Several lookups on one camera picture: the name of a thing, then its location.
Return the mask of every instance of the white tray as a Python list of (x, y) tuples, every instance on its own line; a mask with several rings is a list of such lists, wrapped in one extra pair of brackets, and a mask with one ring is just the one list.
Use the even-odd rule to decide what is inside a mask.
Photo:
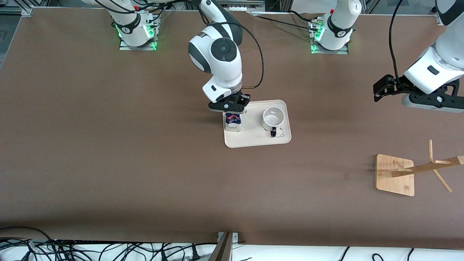
[[(266, 131), (261, 125), (263, 112), (269, 107), (278, 107), (285, 113), (285, 121), (280, 128), (277, 129), (277, 134), (274, 138), (271, 137), (271, 132)], [(240, 116), (242, 119), (242, 129), (240, 132), (234, 132), (226, 131), (226, 114), (222, 114), (224, 122), (224, 142), (229, 148), (284, 144), (291, 140), (287, 105), (282, 100), (250, 102), (246, 106), (245, 113)]]

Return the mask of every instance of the wooden base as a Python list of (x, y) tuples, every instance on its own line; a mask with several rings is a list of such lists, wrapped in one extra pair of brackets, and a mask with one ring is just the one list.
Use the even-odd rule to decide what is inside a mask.
[(414, 196), (414, 174), (391, 177), (391, 171), (414, 166), (409, 159), (378, 154), (375, 158), (375, 187), (380, 190)]

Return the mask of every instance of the mug handle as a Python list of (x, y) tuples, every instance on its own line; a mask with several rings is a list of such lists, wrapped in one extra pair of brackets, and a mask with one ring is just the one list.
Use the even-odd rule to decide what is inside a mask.
[(277, 134), (277, 128), (276, 127), (272, 127), (272, 130), (271, 130), (271, 137), (274, 138)]

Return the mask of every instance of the metal mounting plate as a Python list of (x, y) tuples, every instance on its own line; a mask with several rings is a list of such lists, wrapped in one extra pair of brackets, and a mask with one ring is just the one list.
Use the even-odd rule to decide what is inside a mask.
[[(218, 232), (218, 242), (219, 240), (221, 240), (221, 237), (222, 235), (224, 234), (224, 232)], [(238, 243), (238, 233), (232, 233), (232, 244), (237, 244)]]

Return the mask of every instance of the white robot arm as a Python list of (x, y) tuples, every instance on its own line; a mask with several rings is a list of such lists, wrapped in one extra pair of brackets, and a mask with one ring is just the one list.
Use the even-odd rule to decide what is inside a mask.
[(153, 15), (146, 11), (137, 12), (130, 0), (81, 1), (89, 5), (106, 7), (116, 24), (121, 39), (129, 46), (142, 46), (155, 35), (152, 28)]
[[(422, 52), (404, 76), (395, 79), (386, 75), (374, 84), (374, 101), (409, 93), (402, 100), (404, 106), (464, 111), (464, 97), (458, 96), (459, 78), (464, 75), (464, 0), (435, 0), (435, 5), (446, 31)], [(451, 95), (446, 93), (448, 88), (453, 89)]]
[(338, 0), (334, 12), (322, 17), (324, 27), (316, 41), (329, 50), (341, 49), (349, 42), (361, 9), (359, 0)]
[(209, 108), (244, 113), (250, 96), (241, 93), (242, 59), (238, 46), (242, 43), (242, 28), (221, 24), (238, 21), (215, 0), (192, 0), (192, 4), (211, 21), (188, 43), (188, 54), (195, 66), (213, 75), (203, 86), (211, 101)]

